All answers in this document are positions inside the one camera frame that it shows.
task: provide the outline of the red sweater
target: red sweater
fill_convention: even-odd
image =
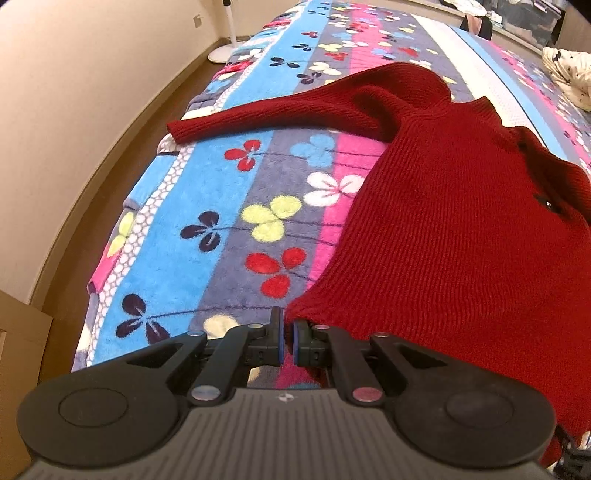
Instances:
[[[591,190],[583,170],[482,98],[393,63],[330,85],[172,122],[177,142],[265,127],[388,142],[315,285],[287,308],[384,330],[516,378],[573,434],[590,428]]]

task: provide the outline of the wall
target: wall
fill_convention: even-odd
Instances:
[[[205,1],[9,0],[0,8],[0,290],[29,300],[107,153],[219,38]]]

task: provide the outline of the white dotted stripe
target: white dotted stripe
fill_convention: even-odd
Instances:
[[[173,165],[170,167],[168,173],[164,177],[164,180],[162,183],[160,183],[158,188],[154,191],[154,193],[150,196],[145,205],[143,205],[134,218],[131,233],[129,234],[129,237],[127,237],[125,245],[123,245],[119,259],[117,260],[117,263],[107,278],[103,289],[99,293],[99,306],[94,324],[92,326],[90,345],[86,357],[86,365],[88,367],[91,366],[95,358],[95,349],[99,339],[100,331],[103,326],[103,322],[105,321],[107,312],[109,311],[109,307],[113,301],[113,297],[117,292],[117,287],[119,287],[122,280],[129,272],[129,269],[134,264],[141,246],[144,243],[144,239],[146,235],[148,235],[150,225],[152,225],[154,220],[154,215],[156,215],[158,208],[160,205],[162,205],[162,202],[168,196],[169,192],[172,191],[179,177],[183,173],[185,165],[191,157],[194,148],[195,143],[186,144],[181,147],[176,160],[173,162]]]
[[[281,30],[277,35],[273,36],[273,38],[271,39],[269,44],[263,49],[261,56],[256,61],[254,61],[252,65],[249,65],[247,68],[245,68],[242,75],[240,75],[240,78],[238,78],[238,80],[236,80],[232,85],[230,85],[218,97],[216,102],[213,104],[213,111],[214,112],[219,112],[220,110],[223,109],[223,106],[225,105],[225,103],[226,103],[227,99],[230,97],[230,95],[242,84],[242,82],[244,82],[244,80],[246,80],[248,78],[248,76],[251,74],[251,72],[258,66],[259,62],[261,62],[265,58],[265,56],[267,55],[267,53],[269,52],[271,47],[273,47],[279,41],[279,39],[285,34],[285,32],[293,26],[295,21],[301,17],[303,11],[306,9],[308,4],[309,4],[309,2],[306,5],[297,5],[296,7],[290,8],[288,10],[288,12],[291,12],[291,11],[297,12],[295,14],[295,16],[293,17],[293,19],[291,20],[291,23],[288,25],[288,27]]]
[[[413,17],[439,45],[475,99],[486,96],[506,127],[522,125],[538,135],[511,91],[451,27],[418,15]]]
[[[293,18],[293,21],[289,26],[292,26],[294,21],[301,17],[302,12],[305,10],[306,5],[298,5],[288,11],[297,11],[296,16]],[[230,97],[230,94],[236,90],[240,84],[248,77],[251,71],[258,65],[258,63],[265,57],[267,52],[270,48],[277,43],[277,41],[283,36],[287,28],[281,30],[277,35],[275,35],[269,45],[264,48],[262,55],[258,58],[252,65],[247,67],[242,75],[234,82],[234,84],[227,90],[224,91],[222,95],[216,100],[212,113],[220,111],[223,109],[223,105],[226,100]],[[258,44],[259,42],[246,42],[244,46],[250,46],[251,44]],[[121,281],[127,275],[129,269],[135,262],[137,255],[141,249],[141,245],[144,241],[145,236],[148,234],[148,230],[150,229],[150,225],[152,224],[152,220],[154,215],[158,211],[158,208],[162,204],[162,201],[166,198],[168,193],[172,191],[174,185],[177,183],[178,178],[180,177],[181,173],[183,172],[184,166],[187,163],[187,160],[193,153],[195,148],[195,143],[186,144],[180,148],[179,155],[177,159],[173,163],[172,167],[168,171],[168,174],[164,177],[163,182],[160,184],[158,189],[151,195],[151,197],[146,201],[145,205],[141,208],[139,213],[136,215],[134,219],[134,224],[132,227],[132,233],[127,238],[125,245],[123,246],[123,250],[117,263],[115,264],[113,270],[111,271],[105,285],[103,286],[102,291],[99,293],[99,306],[97,309],[97,314],[95,321],[93,323],[92,332],[90,334],[90,342],[88,344],[88,352],[86,355],[86,365],[89,367],[91,366],[92,362],[95,358],[95,350],[96,345],[99,339],[100,331],[102,329],[103,323],[105,321],[105,317],[111,306],[111,302],[113,297],[117,291],[117,287],[121,284]],[[178,146],[172,135],[167,134],[165,135],[162,140],[160,141],[157,154],[162,152],[171,152],[178,149]]]

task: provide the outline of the fan stand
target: fan stand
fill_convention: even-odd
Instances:
[[[224,0],[224,9],[226,10],[226,16],[228,17],[228,25],[230,27],[230,43],[228,45],[222,45],[221,47],[213,50],[207,59],[212,63],[227,63],[232,56],[232,52],[242,45],[244,42],[236,40],[236,30],[234,28],[234,19],[232,17],[232,7],[230,6],[230,0]]]

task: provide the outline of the white fan base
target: white fan base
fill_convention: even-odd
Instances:
[[[243,41],[236,42],[236,46],[239,47],[243,43]],[[234,51],[234,49],[235,48],[232,46],[231,43],[229,43],[228,45],[222,45],[221,47],[218,47],[215,50],[213,50],[207,56],[207,59],[212,63],[226,63],[228,60],[230,60],[230,57],[232,56],[232,52]]]

